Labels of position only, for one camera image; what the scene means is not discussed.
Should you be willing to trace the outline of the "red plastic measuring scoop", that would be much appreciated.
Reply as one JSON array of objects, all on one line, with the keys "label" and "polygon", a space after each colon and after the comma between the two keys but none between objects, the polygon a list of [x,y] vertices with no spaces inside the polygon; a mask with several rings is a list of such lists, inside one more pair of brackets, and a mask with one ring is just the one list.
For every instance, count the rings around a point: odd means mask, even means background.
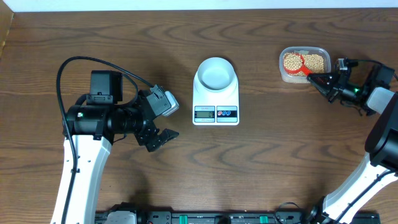
[{"label": "red plastic measuring scoop", "polygon": [[283,56],[284,70],[293,75],[302,72],[305,76],[313,73],[306,65],[303,55],[298,53],[286,53]]}]

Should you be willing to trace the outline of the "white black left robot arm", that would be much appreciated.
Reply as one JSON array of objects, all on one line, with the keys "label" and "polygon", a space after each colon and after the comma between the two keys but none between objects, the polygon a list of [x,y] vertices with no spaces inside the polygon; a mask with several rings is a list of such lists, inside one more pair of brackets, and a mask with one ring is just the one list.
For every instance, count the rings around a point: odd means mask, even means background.
[{"label": "white black left robot arm", "polygon": [[156,85],[137,91],[123,104],[124,77],[116,71],[93,70],[90,92],[66,113],[63,172],[52,223],[94,223],[101,177],[115,135],[133,134],[149,152],[178,136],[170,129],[159,131],[154,124],[156,117],[178,109],[173,94]]}]

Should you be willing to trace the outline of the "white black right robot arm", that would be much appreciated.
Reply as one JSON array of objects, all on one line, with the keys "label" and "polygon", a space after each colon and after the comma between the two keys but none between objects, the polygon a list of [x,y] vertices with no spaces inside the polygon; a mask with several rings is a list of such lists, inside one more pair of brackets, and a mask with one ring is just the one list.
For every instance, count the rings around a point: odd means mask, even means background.
[{"label": "white black right robot arm", "polygon": [[361,207],[397,180],[397,93],[389,89],[395,71],[376,63],[364,85],[356,86],[348,82],[356,65],[342,63],[333,73],[307,77],[329,102],[348,100],[380,117],[366,139],[360,164],[335,191],[320,199],[304,223],[351,223]]}]

